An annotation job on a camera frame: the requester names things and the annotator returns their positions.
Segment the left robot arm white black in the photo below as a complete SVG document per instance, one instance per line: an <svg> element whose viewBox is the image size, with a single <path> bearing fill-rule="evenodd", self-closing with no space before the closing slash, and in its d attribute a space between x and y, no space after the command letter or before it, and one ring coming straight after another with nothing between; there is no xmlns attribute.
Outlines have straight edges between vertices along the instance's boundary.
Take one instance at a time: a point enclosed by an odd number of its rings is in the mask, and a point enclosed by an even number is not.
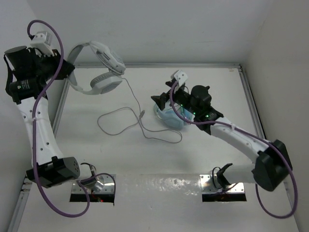
<svg viewBox="0 0 309 232"><path fill-rule="evenodd" d="M59 52L54 49L52 55L46 55L38 48L18 46L5 51L3 58L8 70L5 90L23 117L36 158L26 171L27 178L46 189L77 179L78 162L60 151L48 114L47 95L39 96L59 66Z"/></svg>

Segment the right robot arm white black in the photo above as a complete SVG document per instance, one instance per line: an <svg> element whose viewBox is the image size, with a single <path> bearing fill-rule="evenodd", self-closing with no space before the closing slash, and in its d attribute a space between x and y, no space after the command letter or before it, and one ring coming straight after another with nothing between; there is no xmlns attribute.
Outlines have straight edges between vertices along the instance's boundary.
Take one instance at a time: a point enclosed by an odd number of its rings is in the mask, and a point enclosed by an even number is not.
<svg viewBox="0 0 309 232"><path fill-rule="evenodd" d="M217 183L222 188L237 183L254 183L266 191L274 191L292 171L292 164L285 144L280 140L270 142L260 139L229 121L211 105L209 86L196 85L188 93L176 81L168 81L170 90L159 96L152 96L160 110L166 103L175 104L194 115L191 124L207 134L217 137L251 160L250 165L237 166L228 163L216 174Z"/></svg>

